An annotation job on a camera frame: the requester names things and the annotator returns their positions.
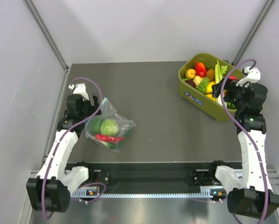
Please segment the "light green fake cabbage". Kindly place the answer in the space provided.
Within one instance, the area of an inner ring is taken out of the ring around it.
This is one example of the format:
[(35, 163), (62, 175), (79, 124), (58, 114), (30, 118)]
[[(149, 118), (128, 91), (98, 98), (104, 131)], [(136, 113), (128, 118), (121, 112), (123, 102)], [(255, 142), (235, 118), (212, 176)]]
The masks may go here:
[(107, 136), (116, 136), (119, 126), (113, 119), (105, 119), (100, 126), (100, 133)]

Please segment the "clear zip top bag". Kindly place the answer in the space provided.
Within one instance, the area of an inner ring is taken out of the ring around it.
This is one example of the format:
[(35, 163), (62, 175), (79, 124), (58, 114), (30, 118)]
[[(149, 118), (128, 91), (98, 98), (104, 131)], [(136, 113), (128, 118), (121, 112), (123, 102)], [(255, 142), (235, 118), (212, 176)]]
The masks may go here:
[[(101, 105), (101, 114), (100, 115), (97, 115), (97, 116), (94, 116), (94, 117), (103, 117), (104, 119), (113, 119), (116, 121), (116, 123), (118, 124), (119, 126), (119, 131), (118, 131), (118, 134), (115, 136), (115, 137), (119, 137), (119, 136), (122, 136), (123, 133), (126, 131), (127, 128), (135, 128), (136, 127), (136, 124), (133, 120), (129, 120), (127, 118), (125, 118), (124, 116), (121, 116), (117, 113), (117, 110), (114, 108), (114, 106), (111, 104), (111, 102), (108, 100), (108, 98), (104, 98), (103, 101), (102, 101), (102, 105)], [(88, 121), (85, 125), (85, 137), (87, 139), (90, 139), (92, 141), (94, 141), (95, 143), (101, 145), (102, 147), (104, 147), (105, 149), (107, 149), (103, 144), (102, 142), (103, 141), (99, 141), (99, 140), (96, 140), (95, 138), (95, 135), (90, 135), (87, 131), (87, 124), (88, 124)]]

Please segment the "red fake chili pepper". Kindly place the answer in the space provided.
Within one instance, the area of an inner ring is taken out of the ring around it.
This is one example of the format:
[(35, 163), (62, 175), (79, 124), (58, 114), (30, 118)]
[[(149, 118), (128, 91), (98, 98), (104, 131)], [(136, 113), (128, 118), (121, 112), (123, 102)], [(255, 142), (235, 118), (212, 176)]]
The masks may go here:
[(114, 137), (114, 136), (108, 136), (108, 135), (103, 135), (103, 134), (96, 134), (95, 138), (96, 138), (96, 140), (99, 140), (99, 141), (115, 143), (115, 144), (126, 140), (126, 137)]

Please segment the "green fake bell pepper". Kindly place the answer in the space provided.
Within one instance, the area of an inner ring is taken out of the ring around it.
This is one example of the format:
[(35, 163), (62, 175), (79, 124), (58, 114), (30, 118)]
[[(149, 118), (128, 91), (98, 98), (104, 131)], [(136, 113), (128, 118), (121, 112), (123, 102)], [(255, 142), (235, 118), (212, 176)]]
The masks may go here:
[(88, 121), (87, 131), (90, 135), (96, 135), (100, 133), (100, 127), (105, 119), (103, 117), (93, 117)]

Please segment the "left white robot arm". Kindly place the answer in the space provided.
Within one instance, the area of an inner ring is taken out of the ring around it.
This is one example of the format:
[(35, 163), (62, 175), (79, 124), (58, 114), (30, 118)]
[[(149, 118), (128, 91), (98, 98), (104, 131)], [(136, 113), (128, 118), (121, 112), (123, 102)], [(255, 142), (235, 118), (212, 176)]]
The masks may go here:
[(96, 174), (89, 166), (77, 165), (66, 170), (73, 147), (80, 138), (88, 118), (100, 114), (98, 96), (93, 102), (86, 94), (71, 94), (66, 99), (64, 116), (57, 124), (55, 139), (40, 171), (28, 179), (26, 189), (33, 210), (47, 212), (67, 211), (72, 194), (81, 184), (94, 183)]

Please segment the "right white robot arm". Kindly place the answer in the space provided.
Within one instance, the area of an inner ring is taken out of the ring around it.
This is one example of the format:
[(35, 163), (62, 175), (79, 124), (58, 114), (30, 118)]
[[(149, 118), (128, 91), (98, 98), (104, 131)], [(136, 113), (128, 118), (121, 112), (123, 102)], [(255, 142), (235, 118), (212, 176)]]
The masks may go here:
[(242, 177), (226, 165), (208, 172), (208, 180), (222, 184), (227, 193), (227, 207), (231, 214), (267, 219), (279, 207), (279, 195), (273, 193), (265, 162), (266, 122), (261, 114), (268, 89), (262, 84), (224, 78), (213, 85), (213, 97), (236, 107), (231, 116), (241, 146)]

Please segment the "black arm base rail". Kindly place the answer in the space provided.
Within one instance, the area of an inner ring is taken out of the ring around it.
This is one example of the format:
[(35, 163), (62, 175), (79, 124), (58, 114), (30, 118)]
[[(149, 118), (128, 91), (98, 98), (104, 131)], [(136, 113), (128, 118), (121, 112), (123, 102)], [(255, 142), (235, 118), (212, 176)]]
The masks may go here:
[(215, 169), (229, 165), (241, 169), (240, 162), (147, 162), (147, 163), (68, 163), (89, 168), (86, 183), (102, 182), (107, 194), (199, 193), (202, 186), (216, 186)]

